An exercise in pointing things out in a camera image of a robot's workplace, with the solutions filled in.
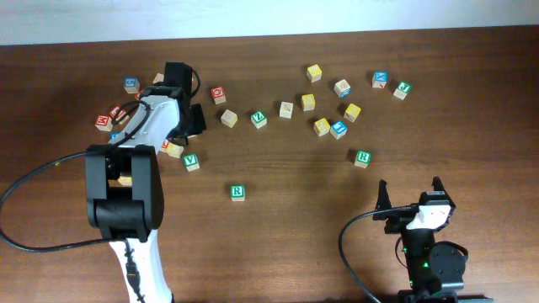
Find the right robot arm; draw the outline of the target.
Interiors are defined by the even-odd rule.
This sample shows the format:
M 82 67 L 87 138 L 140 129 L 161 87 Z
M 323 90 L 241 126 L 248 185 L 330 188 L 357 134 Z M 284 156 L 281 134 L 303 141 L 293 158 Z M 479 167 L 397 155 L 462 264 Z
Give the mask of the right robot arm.
M 398 234 L 403 244 L 409 290 L 398 292 L 400 302 L 492 302 L 484 295 L 459 296 L 464 289 L 463 275 L 469 257 L 468 250 L 454 242 L 435 240 L 435 233 L 449 224 L 456 205 L 439 177 L 432 181 L 433 189 L 419 196 L 417 203 L 393 207 L 387 192 L 387 182 L 379 182 L 373 215 L 375 221 L 385 221 L 386 234 Z

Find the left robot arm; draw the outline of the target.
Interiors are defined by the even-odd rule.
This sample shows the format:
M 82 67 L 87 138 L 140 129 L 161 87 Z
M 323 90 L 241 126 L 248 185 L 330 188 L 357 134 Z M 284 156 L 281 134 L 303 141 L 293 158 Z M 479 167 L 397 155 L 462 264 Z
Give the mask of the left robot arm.
M 157 243 L 164 214 L 157 153 L 167 139 L 187 141 L 206 129 L 201 106 L 191 102 L 199 89 L 191 66 L 166 63 L 164 79 L 124 105 L 130 117 L 124 129 L 87 149 L 88 221 L 119 259 L 132 302 L 174 300 Z

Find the yellow S block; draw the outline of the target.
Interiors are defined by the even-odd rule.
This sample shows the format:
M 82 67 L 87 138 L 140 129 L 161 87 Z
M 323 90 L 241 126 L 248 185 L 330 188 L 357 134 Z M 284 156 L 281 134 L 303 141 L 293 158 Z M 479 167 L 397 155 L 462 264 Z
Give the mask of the yellow S block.
M 316 107 L 316 100 L 313 94 L 302 95 L 302 109 L 304 111 L 314 110 Z

